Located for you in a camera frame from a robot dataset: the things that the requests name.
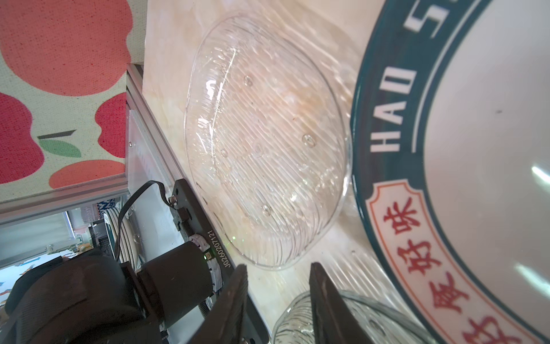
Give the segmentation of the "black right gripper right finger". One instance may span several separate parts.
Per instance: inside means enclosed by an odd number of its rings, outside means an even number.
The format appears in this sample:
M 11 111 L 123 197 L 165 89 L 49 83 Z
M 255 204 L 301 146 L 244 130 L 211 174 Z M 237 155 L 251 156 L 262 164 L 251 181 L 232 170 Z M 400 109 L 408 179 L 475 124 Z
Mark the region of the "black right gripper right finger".
M 372 343 L 319 262 L 311 264 L 309 286 L 315 343 Z

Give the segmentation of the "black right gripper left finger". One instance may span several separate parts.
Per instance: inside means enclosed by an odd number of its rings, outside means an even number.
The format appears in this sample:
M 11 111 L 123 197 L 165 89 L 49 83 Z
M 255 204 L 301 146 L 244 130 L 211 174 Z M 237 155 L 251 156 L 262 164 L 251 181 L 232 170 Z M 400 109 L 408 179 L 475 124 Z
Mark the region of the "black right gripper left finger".
M 217 299 L 212 310 L 189 343 L 240 343 L 243 337 L 248 287 L 246 265 L 238 265 L 220 298 Z

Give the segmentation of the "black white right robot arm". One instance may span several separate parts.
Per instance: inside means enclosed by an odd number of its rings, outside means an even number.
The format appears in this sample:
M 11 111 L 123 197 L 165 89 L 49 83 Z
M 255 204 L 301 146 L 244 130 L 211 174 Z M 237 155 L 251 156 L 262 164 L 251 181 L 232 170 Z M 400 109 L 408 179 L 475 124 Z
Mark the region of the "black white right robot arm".
M 185 243 L 147 262 L 84 254 L 46 263 L 18 280 L 1 343 L 164 343 L 172 326 L 212 292 L 204 253 Z M 313 263 L 314 343 L 375 343 L 359 325 L 323 266 Z M 253 343 L 245 336 L 248 271 L 239 265 L 188 343 Z

